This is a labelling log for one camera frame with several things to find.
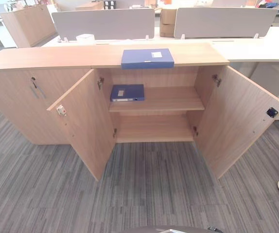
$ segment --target gray partition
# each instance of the gray partition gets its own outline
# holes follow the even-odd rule
[[[174,37],[253,37],[265,36],[277,9],[205,7],[178,8]]]
[[[94,34],[96,40],[144,39],[155,34],[153,9],[65,11],[52,13],[60,37],[76,40],[81,34]]]
[[[212,6],[241,7],[245,4],[246,0],[214,0]]]

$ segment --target gray carpet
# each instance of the gray carpet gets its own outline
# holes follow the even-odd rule
[[[97,183],[71,146],[33,145],[0,113],[0,233],[279,233],[278,180],[279,121],[219,181],[192,143],[128,143]]]

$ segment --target blue binder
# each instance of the blue binder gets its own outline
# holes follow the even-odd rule
[[[122,69],[173,68],[174,60],[169,49],[124,50]]]
[[[143,101],[144,85],[131,84],[131,85],[113,85],[110,100],[112,102],[118,101]]]

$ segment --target cabinet shelf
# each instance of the cabinet shelf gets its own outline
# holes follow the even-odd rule
[[[148,87],[144,92],[144,101],[112,102],[109,111],[204,110],[196,90],[191,86]]]
[[[121,116],[117,142],[193,141],[186,115]]]

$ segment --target open cabinet door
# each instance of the open cabinet door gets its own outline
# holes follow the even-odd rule
[[[212,84],[214,74],[221,82],[214,83],[194,139],[220,178],[272,124],[274,118],[267,111],[279,112],[279,99],[231,67],[206,69],[211,73],[198,76],[199,83]]]
[[[108,106],[99,85],[98,72],[91,69],[47,110],[51,111],[67,140],[99,180],[116,139]],[[62,105],[66,115],[60,115]]]

